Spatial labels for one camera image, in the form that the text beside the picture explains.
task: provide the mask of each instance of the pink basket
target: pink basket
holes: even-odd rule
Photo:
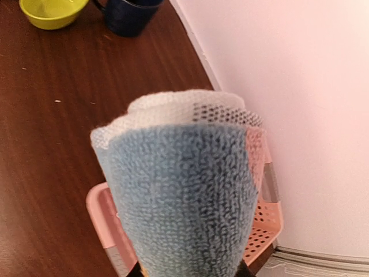
[[[254,224],[244,253],[247,265],[250,265],[273,243],[283,225],[273,164],[268,148],[266,145],[264,146],[266,163],[262,176],[261,192],[255,211]],[[118,218],[108,184],[103,183],[93,187],[87,195],[86,204],[101,244],[118,276],[127,276],[138,260],[132,243]]]
[[[282,231],[283,217],[272,158],[265,144],[264,174],[255,210],[253,228],[243,259],[247,265],[255,261],[276,240]]]

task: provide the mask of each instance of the bowl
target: bowl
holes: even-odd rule
[[[20,0],[19,6],[32,25],[55,30],[76,20],[87,3],[88,0]]]

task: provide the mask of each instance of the pink wall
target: pink wall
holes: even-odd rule
[[[369,1],[172,1],[220,87],[265,118],[280,245],[369,257]]]

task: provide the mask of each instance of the black object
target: black object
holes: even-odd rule
[[[110,31],[119,35],[138,36],[158,10],[163,0],[108,0],[104,7],[99,0],[93,3],[104,14]]]
[[[139,263],[137,263],[134,266],[134,268],[131,270],[131,272],[128,274],[127,277],[143,277],[143,274],[141,273],[141,267],[140,267]],[[235,277],[256,277],[256,276],[251,273],[251,271],[248,269],[248,267],[247,267],[246,263],[244,262],[244,260],[242,260],[240,262],[240,264],[238,265]]]
[[[240,262],[235,277],[256,277],[247,267],[244,260]]]

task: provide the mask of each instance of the table surface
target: table surface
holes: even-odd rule
[[[168,1],[135,39],[91,3],[43,31],[0,0],[0,26],[0,276],[116,276],[85,205],[104,181],[89,134],[141,95],[208,77]]]

